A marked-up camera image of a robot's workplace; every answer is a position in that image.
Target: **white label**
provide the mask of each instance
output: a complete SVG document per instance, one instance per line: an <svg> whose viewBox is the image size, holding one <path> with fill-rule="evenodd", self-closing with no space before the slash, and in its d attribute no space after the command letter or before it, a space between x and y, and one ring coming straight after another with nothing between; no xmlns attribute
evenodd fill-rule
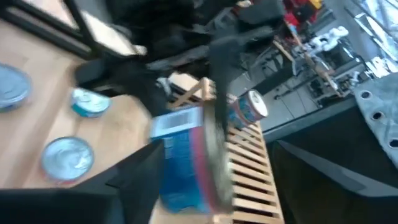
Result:
<svg viewBox="0 0 398 224"><path fill-rule="evenodd" d="M177 133L202 125L202 108L188 108L154 118L151 138L161 138L168 134Z"/></svg>

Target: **blue can label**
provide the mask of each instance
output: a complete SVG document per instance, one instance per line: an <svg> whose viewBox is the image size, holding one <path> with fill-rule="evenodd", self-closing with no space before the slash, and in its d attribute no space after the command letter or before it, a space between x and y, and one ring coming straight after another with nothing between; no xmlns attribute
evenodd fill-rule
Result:
<svg viewBox="0 0 398 224"><path fill-rule="evenodd" d="M171 212L193 207L210 213L200 188L195 170L195 131L202 130L202 109L187 108L156 117L151 131L152 139L164 139L165 170L160 198Z"/></svg>

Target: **black cable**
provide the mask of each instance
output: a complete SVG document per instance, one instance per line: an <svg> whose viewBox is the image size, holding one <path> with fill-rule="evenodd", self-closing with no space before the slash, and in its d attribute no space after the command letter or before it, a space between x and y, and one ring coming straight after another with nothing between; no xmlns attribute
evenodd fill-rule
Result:
<svg viewBox="0 0 398 224"><path fill-rule="evenodd" d="M285 101L281 98L280 99L281 102L285 105L286 109L289 111L290 115L293 117L293 119L295 118L295 116L293 115L292 111L289 109L289 107L286 105Z"/></svg>
<svg viewBox="0 0 398 224"><path fill-rule="evenodd" d="M304 104L303 99L301 98L301 95L300 95L299 90L296 90L296 92L297 92L298 97L300 98L301 104L303 104L304 111L305 111L305 113L307 114L308 111L307 111L307 108L305 107L305 104Z"/></svg>

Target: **red object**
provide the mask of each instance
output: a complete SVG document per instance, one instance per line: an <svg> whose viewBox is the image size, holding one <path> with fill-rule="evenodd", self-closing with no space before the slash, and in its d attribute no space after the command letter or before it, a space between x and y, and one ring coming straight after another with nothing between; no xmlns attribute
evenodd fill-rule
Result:
<svg viewBox="0 0 398 224"><path fill-rule="evenodd" d="M285 21L296 27L300 26L300 23L293 15L293 10L295 7L301 6L307 2L308 0L284 0L285 10L287 12L285 15ZM316 19L317 14L313 15L308 21L314 22Z"/></svg>

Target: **white robot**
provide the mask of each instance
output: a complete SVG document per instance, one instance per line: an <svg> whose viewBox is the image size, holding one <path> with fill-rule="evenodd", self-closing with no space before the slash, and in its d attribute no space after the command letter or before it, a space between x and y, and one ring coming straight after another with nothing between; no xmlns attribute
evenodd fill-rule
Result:
<svg viewBox="0 0 398 224"><path fill-rule="evenodd" d="M315 56L319 52L330 51L337 46L338 40L340 38L345 37L348 34L348 30L343 26L339 26L338 28L332 28L326 34L314 37L308 43L304 44L304 50L311 57ZM295 47L294 51L297 55L303 56L302 49L299 46Z"/></svg>

